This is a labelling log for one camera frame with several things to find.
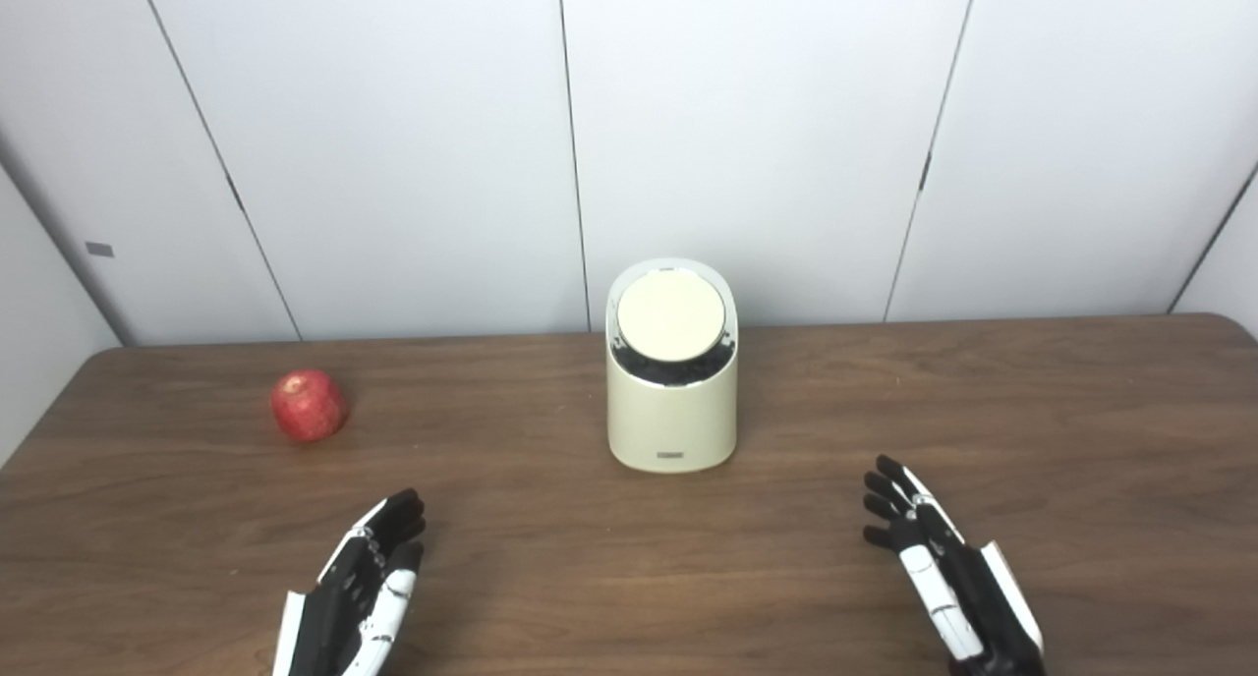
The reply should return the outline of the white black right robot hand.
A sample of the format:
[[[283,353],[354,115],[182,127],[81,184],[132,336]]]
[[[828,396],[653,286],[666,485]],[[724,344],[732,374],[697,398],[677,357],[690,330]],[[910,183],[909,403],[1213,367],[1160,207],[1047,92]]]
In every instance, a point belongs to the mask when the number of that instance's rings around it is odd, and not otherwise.
[[[918,594],[951,675],[1044,675],[1042,627],[998,543],[962,536],[933,492],[903,463],[876,458],[864,507],[884,527],[863,538],[893,551]]]

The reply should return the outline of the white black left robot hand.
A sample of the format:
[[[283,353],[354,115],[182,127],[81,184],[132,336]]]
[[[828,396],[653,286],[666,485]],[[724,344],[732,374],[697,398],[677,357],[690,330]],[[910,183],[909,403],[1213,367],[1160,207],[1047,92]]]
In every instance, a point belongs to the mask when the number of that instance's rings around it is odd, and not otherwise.
[[[343,534],[307,592],[288,590],[274,675],[377,675],[421,573],[426,505],[415,488],[382,499]]]

